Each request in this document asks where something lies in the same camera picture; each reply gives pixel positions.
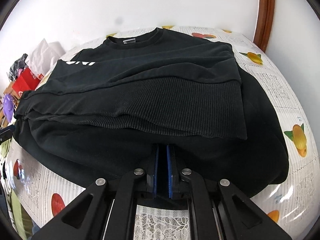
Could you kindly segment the brown wooden door frame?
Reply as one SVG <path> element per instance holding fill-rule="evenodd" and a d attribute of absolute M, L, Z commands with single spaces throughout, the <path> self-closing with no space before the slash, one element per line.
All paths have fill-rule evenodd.
<path fill-rule="evenodd" d="M 253 43 L 266 51 L 274 17 L 275 0 L 259 0 L 258 18 Z"/>

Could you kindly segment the floral white green bedding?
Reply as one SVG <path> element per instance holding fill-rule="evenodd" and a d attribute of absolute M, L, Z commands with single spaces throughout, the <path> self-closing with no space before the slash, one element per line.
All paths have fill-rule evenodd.
<path fill-rule="evenodd" d="M 9 222 L 21 237 L 31 239 L 33 223 L 12 189 L 7 176 L 5 161 L 11 145 L 11 139 L 1 144 L 1 186 L 4 191 L 4 208 L 7 208 Z"/>

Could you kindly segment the fruit print tablecloth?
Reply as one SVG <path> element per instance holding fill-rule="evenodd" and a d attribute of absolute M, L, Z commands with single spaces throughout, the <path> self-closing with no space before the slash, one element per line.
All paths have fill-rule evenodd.
<path fill-rule="evenodd" d="M 124 31 L 109 37 L 133 38 L 154 29 Z M 268 185 L 251 198 L 270 213 L 292 239 L 303 239 L 319 215 L 319 158 L 309 122 L 293 90 L 271 60 L 241 34 L 199 27 L 175 26 L 168 30 L 230 44 L 238 65 L 264 89 L 285 139 L 289 173 L 283 183 Z M 104 40 L 76 47 L 61 59 L 68 60 L 81 50 L 97 48 Z M 14 138 L 5 166 L 12 189 L 39 226 L 46 224 L 56 212 L 56 208 L 49 205 L 53 194 L 60 195 L 59 204 L 68 204 L 85 188 L 48 169 Z"/>

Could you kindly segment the red paper shopping bag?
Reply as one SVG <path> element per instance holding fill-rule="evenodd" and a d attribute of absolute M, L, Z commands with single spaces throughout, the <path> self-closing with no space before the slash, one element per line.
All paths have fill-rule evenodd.
<path fill-rule="evenodd" d="M 12 88 L 17 96 L 21 98 L 25 91 L 35 90 L 43 78 L 43 74 L 35 75 L 30 68 L 27 67 L 13 83 Z"/>

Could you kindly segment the grey plaid garment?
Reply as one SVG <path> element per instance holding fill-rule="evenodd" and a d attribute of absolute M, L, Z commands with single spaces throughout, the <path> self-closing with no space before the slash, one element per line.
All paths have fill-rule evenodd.
<path fill-rule="evenodd" d="M 25 63 L 28 54 L 24 53 L 19 59 L 17 59 L 9 68 L 8 78 L 10 81 L 15 81 L 21 72 L 27 68 L 27 64 Z"/>

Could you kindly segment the black sweatshirt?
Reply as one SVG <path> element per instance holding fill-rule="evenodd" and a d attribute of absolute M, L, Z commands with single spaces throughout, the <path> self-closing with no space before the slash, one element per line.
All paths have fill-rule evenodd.
<path fill-rule="evenodd" d="M 60 59 L 22 94 L 15 119 L 16 142 L 82 187 L 120 178 L 161 147 L 250 197 L 289 173 L 276 111 L 232 46 L 168 29 Z"/>

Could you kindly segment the white plastic shopping bag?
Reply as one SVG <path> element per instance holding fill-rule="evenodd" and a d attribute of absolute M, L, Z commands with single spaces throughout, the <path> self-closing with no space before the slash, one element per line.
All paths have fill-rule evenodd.
<path fill-rule="evenodd" d="M 59 42 L 48 43 L 43 39 L 33 52 L 27 56 L 25 63 L 30 71 L 39 80 L 42 80 L 64 54 L 65 50 Z"/>

